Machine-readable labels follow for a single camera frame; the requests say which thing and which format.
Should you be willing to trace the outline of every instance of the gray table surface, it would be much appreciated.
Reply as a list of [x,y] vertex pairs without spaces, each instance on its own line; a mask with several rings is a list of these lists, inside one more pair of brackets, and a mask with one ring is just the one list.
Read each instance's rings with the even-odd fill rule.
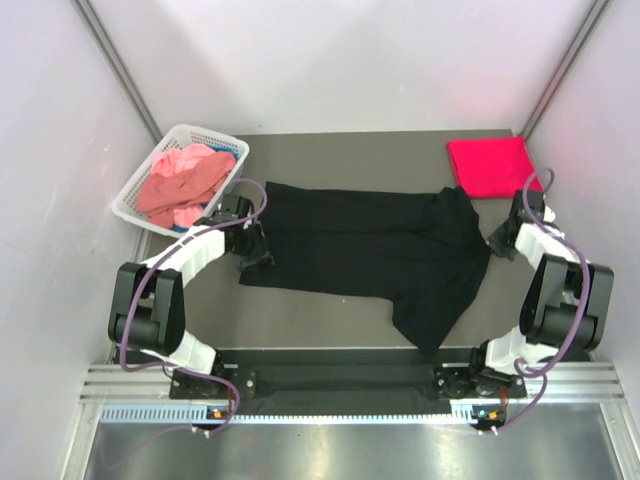
[[[244,176],[303,188],[437,192],[455,186],[446,143],[508,131],[374,132],[247,136]],[[250,186],[238,187],[254,201]],[[486,236],[507,216],[510,200],[475,200]],[[174,239],[153,235],[150,254]],[[391,302],[238,285],[231,258],[209,265],[186,288],[187,328],[214,347],[399,347],[411,344],[391,324]],[[492,257],[471,307],[446,346],[478,345],[517,325],[533,277],[524,258]]]
[[[166,427],[102,424],[97,442],[112,464]],[[111,472],[97,457],[87,479],[622,479],[598,405],[540,405],[498,437],[466,425],[237,425],[208,441],[168,433]]]

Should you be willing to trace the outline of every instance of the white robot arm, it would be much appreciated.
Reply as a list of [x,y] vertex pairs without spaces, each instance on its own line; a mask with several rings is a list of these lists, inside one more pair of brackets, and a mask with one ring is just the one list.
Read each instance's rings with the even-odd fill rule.
[[125,263],[118,270],[109,317],[109,338],[120,343],[133,294],[141,278],[158,262],[143,300],[131,324],[129,346],[191,371],[211,374],[222,365],[217,352],[185,328],[184,287],[208,264],[226,253],[233,255],[238,270],[273,264],[262,227],[257,220],[222,229],[216,225],[246,218],[253,204],[244,197],[227,194],[211,217],[198,224],[162,253],[141,264]]
[[[520,324],[480,347],[478,375],[497,373],[498,378],[513,378],[516,359],[534,364],[554,356],[567,336],[580,301],[582,273],[577,255],[558,241],[564,234],[551,223],[555,214],[544,205],[542,194],[529,192],[528,198],[550,233],[530,223],[523,210],[522,192],[517,192],[509,219],[489,237],[488,243],[499,256],[524,255],[536,274],[520,313]],[[572,343],[584,351],[594,349],[602,338],[613,287],[613,272],[608,267],[589,263],[589,272],[587,309]]]

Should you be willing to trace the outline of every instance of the white wall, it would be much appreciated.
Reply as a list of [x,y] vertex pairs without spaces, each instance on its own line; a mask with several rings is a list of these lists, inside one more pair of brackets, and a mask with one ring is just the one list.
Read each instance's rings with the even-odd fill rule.
[[549,195],[563,229],[615,283],[598,352],[616,365],[640,422],[640,2],[616,0],[529,149],[556,170]]
[[109,204],[152,144],[71,2],[0,18],[0,478],[48,479],[138,235]]
[[164,131],[519,130],[590,0],[94,0]]

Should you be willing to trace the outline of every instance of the black shirt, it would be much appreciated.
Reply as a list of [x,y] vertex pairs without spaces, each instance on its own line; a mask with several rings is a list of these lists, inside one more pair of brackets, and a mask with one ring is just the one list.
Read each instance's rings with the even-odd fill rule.
[[395,327],[435,355],[489,262],[464,190],[304,190],[271,182],[266,190],[260,220],[276,266],[244,272],[241,284],[389,299]]

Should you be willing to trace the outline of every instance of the white plastic basket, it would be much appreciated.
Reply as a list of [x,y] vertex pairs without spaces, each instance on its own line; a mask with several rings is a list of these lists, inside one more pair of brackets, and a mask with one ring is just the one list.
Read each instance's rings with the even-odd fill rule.
[[111,210],[113,213],[127,222],[146,228],[152,232],[159,233],[160,235],[177,238],[181,237],[183,234],[180,232],[149,223],[147,221],[147,215],[140,213],[137,209],[138,194],[140,193],[142,185],[151,174],[151,159],[156,152],[166,152],[170,148],[184,148],[192,143],[204,143],[205,145],[211,145],[212,147],[229,148],[233,150],[238,157],[236,166],[222,184],[222,187],[216,192],[211,202],[209,202],[209,205],[205,208],[205,212],[210,213],[213,210],[212,206],[218,202],[222,194],[233,188],[233,186],[229,187],[229,183],[236,178],[240,178],[242,175],[244,161],[249,154],[249,145],[242,140],[230,137],[229,135],[224,135],[223,133],[185,124],[173,127],[160,141],[158,146],[153,149],[145,161],[142,162],[140,168],[136,170],[111,204]]

